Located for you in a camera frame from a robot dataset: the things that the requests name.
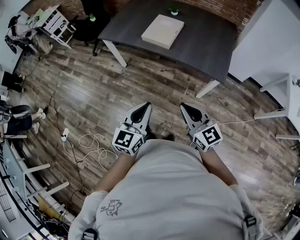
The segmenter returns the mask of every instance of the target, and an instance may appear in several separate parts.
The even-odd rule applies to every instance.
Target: black tabletop
[[[178,8],[180,12],[173,16],[168,8]],[[159,14],[184,22],[170,49],[145,42],[141,37]],[[233,23],[198,7],[173,0],[131,0],[98,38],[158,53],[223,83],[236,36]]]

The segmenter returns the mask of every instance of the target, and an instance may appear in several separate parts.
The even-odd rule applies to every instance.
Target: brick wall
[[[213,12],[237,25],[241,32],[249,22],[262,0],[180,0],[204,10]],[[106,10],[115,15],[129,0],[104,0]],[[61,12],[67,19],[75,15],[85,17],[81,0],[32,0],[24,12],[31,15],[39,8],[61,5]]]

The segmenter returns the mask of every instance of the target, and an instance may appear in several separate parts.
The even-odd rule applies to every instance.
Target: potted plant
[[[171,13],[173,16],[178,15],[178,13],[180,12],[180,10],[177,9],[177,8],[175,8],[175,7],[169,8],[169,11],[170,11],[170,13]]]
[[[90,14],[90,20],[91,20],[92,22],[94,22],[94,21],[96,20],[96,18],[95,18],[95,16],[94,16],[93,14]]]

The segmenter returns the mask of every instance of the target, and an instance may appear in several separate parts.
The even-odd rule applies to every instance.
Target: cardboard box
[[[170,49],[183,25],[184,22],[182,21],[160,14],[142,34],[142,39],[146,42]]]

